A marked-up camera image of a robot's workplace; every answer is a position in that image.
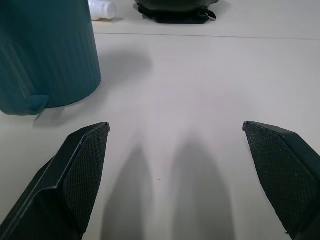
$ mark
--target white table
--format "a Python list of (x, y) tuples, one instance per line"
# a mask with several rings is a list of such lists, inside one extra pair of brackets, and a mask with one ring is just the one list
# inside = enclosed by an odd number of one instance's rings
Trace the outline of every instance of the white table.
[[(39, 117), (0, 114), (0, 222), (70, 133), (108, 121), (84, 240), (289, 240), (242, 124), (297, 132), (320, 153), (320, 36), (309, 25), (319, 22), (310, 15), (319, 3), (259, 2), (269, 8), (256, 3), (255, 14), (253, 0), (221, 2), (230, 6), (200, 26), (155, 24), (133, 8), (132, 22), (128, 13), (95, 22), (96, 92)], [(116, 3), (121, 14), (132, 6)], [(296, 28), (288, 22), (295, 4), (306, 9)]]

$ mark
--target textured gripper pad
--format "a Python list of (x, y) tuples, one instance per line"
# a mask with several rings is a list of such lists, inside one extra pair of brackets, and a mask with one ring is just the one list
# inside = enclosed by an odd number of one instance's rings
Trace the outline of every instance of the textured gripper pad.
[(243, 130), (263, 190), (294, 239), (310, 221), (319, 195), (317, 174), (309, 168), (310, 159), (305, 161), (300, 153), (314, 153), (315, 166), (319, 156), (294, 132), (255, 122), (245, 122)]
[(105, 160), (107, 125), (84, 140), (63, 182), (63, 196), (82, 234), (87, 230)]

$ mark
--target white plastic bottle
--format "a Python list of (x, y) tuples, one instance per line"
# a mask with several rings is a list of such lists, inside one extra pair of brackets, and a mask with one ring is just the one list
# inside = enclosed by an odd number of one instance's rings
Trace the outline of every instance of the white plastic bottle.
[(117, 6), (110, 1), (88, 0), (92, 20), (113, 19), (117, 14)]

